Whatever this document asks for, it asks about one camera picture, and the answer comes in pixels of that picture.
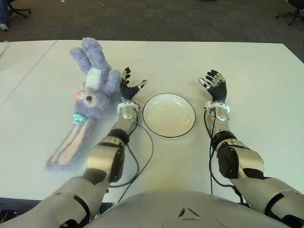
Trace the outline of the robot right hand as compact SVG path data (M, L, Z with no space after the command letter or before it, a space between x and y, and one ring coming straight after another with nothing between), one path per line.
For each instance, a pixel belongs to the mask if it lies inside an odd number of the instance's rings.
M227 86L221 73L216 70L210 70L204 78L199 78L198 82L211 95L212 102L225 103L227 97Z

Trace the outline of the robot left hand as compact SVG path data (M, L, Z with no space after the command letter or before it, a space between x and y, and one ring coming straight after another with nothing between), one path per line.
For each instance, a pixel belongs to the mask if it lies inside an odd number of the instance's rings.
M119 83L119 97L120 101L132 100L132 98L147 84L147 80L141 81L135 86L129 87L128 78L131 76L131 70L129 67L125 68L121 76L121 81Z

